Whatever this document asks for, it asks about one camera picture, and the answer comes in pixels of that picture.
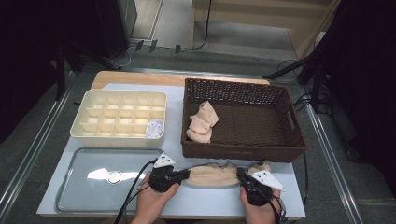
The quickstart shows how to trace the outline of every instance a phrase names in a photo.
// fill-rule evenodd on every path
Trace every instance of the transparent lid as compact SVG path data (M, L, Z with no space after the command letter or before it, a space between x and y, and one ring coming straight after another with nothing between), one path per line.
M65 212L118 212L139 171L162 153L160 149L147 148L80 148L64 178L57 200L58 209ZM152 166L143 172L141 180L150 170Z

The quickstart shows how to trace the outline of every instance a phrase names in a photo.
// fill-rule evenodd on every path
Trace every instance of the white triangular marker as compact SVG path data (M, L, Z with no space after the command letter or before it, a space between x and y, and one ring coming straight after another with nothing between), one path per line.
M251 176L265 186L279 190L286 190L282 184L280 184L279 181L275 179L271 172L267 170L252 173Z
M154 168L160 168L168 165L175 164L175 161L163 153L160 158L154 163Z

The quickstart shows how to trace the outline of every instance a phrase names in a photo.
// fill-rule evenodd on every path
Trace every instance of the white storage box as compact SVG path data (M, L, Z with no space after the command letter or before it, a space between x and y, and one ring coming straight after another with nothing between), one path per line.
M166 94L161 91L90 90L70 134L85 147L160 147L165 112Z

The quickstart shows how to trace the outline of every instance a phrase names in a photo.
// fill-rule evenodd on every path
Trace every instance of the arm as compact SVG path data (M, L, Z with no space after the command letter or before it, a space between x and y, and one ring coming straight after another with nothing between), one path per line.
M280 197L280 190L278 189L273 189L273 194L275 197ZM245 192L245 189L241 187L241 196L240 196L241 202L245 207L247 216L246 216L246 221L247 224L274 224L276 223L275 221L275 214L274 210L271 207L269 203L267 203L264 206L255 206L251 205L248 203L248 196L247 193ZM273 199L271 201L278 213L280 213L280 204L277 202L276 199Z
M142 181L142 189L149 185L148 172ZM166 203L171 199L177 192L179 184L174 184L165 193L159 193L148 187L141 191L137 195L137 207L136 214L131 224L149 224L153 223L160 216Z

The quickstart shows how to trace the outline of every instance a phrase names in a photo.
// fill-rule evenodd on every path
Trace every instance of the brown woven basket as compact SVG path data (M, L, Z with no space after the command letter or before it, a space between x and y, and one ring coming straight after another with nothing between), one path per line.
M190 116L209 101L219 121L210 143L190 140ZM181 145L187 158L292 162L307 150L284 87L186 78Z

